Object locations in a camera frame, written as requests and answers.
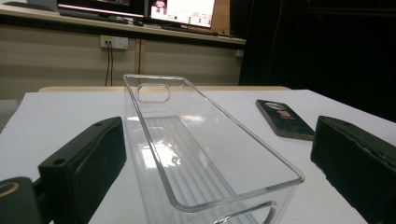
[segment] table surface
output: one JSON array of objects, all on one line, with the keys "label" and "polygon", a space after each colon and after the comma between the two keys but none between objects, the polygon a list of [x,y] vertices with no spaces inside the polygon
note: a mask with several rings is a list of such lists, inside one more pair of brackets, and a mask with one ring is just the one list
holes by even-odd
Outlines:
[{"label": "table surface", "polygon": [[[311,141],[274,134],[255,106],[257,99],[289,105],[313,129],[319,115],[353,123],[396,146],[396,123],[338,103],[308,90],[204,91],[260,139],[304,174],[281,223],[366,223],[310,161]],[[26,93],[19,109],[0,134],[0,180],[15,176],[39,178],[37,165],[95,122],[123,118],[123,93],[62,91]],[[128,160],[90,223],[147,223]]]}]

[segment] electrical outlet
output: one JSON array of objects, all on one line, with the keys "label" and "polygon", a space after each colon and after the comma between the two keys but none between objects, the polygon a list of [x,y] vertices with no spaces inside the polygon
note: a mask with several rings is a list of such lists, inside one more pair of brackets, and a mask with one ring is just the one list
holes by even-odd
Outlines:
[{"label": "electrical outlet", "polygon": [[100,47],[107,48],[107,43],[110,43],[109,47],[113,49],[128,49],[128,38],[118,37],[111,35],[101,35],[100,36]]},{"label": "electrical outlet", "polygon": [[127,37],[115,37],[114,38],[115,49],[128,49],[128,38]]},{"label": "electrical outlet", "polygon": [[100,36],[100,47],[107,48],[107,43],[111,43],[111,46],[114,44],[114,36],[111,35],[101,35]]},{"label": "electrical outlet", "polygon": [[244,51],[242,49],[238,49],[235,53],[235,57],[237,58],[243,58],[244,57]]}]

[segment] wall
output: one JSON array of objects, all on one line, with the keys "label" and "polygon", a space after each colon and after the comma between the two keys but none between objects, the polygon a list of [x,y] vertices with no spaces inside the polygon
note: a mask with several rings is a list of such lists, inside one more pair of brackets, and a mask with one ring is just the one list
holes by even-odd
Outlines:
[{"label": "wall", "polygon": [[[0,28],[0,100],[18,99],[46,86],[104,86],[108,53],[98,35]],[[113,50],[113,84],[135,72],[135,40],[129,49]]]},{"label": "wall", "polygon": [[194,85],[237,86],[241,58],[235,49],[143,41],[141,74],[184,77]]}]

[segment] monitor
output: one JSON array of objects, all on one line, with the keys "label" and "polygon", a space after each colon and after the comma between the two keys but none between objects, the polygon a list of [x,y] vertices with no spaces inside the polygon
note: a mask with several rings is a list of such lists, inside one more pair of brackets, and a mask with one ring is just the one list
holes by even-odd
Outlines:
[{"label": "monitor", "polygon": [[100,17],[144,18],[146,2],[147,0],[58,0],[57,5],[63,13],[79,11]]},{"label": "monitor", "polygon": [[148,20],[211,28],[215,0],[148,0]]}]

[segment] keyboard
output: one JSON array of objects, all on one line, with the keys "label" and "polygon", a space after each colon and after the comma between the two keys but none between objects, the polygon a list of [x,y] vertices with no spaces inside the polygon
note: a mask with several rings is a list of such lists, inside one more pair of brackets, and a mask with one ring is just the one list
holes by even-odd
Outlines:
[{"label": "keyboard", "polygon": [[190,34],[195,34],[195,35],[213,35],[213,36],[219,35],[218,33],[213,32],[213,31],[198,31],[198,30],[192,30],[192,29],[175,27],[175,26],[165,26],[164,25],[164,26],[161,26],[161,29],[169,30],[169,31],[183,32],[183,33],[190,33]]}]

